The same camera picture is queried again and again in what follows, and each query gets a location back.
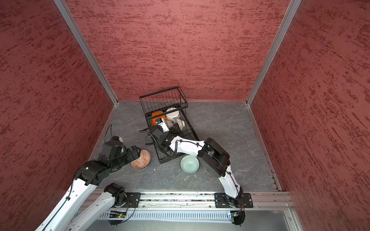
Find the red white patterned bowl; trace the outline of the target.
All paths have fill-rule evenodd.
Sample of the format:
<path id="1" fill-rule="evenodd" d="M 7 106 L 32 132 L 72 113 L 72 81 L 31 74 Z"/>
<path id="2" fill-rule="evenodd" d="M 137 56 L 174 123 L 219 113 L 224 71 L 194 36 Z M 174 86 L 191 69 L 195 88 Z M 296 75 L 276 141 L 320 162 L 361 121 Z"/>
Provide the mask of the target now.
<path id="1" fill-rule="evenodd" d="M 177 124 L 179 126 L 179 129 L 181 131 L 183 131 L 185 128 L 186 128 L 186 124 L 183 120 L 181 120 L 180 118 L 176 118 L 174 119 L 174 123 Z"/>

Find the green white patterned bowl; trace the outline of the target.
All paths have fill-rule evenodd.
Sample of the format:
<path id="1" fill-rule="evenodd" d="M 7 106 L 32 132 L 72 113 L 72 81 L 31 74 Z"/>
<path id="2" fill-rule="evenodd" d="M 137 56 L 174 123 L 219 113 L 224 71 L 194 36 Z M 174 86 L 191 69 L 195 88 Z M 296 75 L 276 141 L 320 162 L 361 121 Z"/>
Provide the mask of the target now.
<path id="1" fill-rule="evenodd" d="M 167 126 L 168 129 L 173 127 L 173 122 L 171 122 L 170 120 L 165 120 L 164 123 L 165 123 L 165 125 Z"/>

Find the orange patterned bowl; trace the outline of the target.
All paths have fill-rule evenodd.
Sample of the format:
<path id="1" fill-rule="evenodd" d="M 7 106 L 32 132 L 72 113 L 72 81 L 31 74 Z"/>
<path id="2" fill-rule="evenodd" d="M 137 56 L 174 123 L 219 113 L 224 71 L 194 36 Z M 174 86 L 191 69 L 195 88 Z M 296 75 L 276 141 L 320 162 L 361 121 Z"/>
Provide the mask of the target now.
<path id="1" fill-rule="evenodd" d="M 140 157 L 131 163 L 135 169 L 144 169 L 149 166 L 151 162 L 151 154 L 148 150 L 141 150 Z"/>

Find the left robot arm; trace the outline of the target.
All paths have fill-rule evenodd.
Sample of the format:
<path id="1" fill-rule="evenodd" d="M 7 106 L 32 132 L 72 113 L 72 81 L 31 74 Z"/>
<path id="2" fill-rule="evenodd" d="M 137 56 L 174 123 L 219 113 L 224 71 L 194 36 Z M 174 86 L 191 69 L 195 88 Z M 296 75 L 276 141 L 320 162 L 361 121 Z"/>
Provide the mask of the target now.
<path id="1" fill-rule="evenodd" d="M 120 170 L 141 156 L 142 150 L 133 145 L 105 144 L 96 160 L 86 162 L 74 175 L 65 195 L 47 218 L 37 227 L 38 231 L 83 231 L 103 212 L 111 207 L 130 207 L 125 189 L 115 183 L 108 185 L 98 199 L 76 218 L 75 213 L 83 202 L 111 173 Z"/>

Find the pale green glazed bowl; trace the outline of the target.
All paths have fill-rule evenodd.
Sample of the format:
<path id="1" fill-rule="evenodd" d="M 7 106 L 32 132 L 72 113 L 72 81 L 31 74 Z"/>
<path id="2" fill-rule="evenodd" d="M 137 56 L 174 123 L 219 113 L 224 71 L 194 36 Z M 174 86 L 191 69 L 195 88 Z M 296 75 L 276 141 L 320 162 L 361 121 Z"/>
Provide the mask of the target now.
<path id="1" fill-rule="evenodd" d="M 186 174 L 194 174 L 199 169 L 199 161 L 196 157 L 187 155 L 181 159 L 180 168 Z"/>

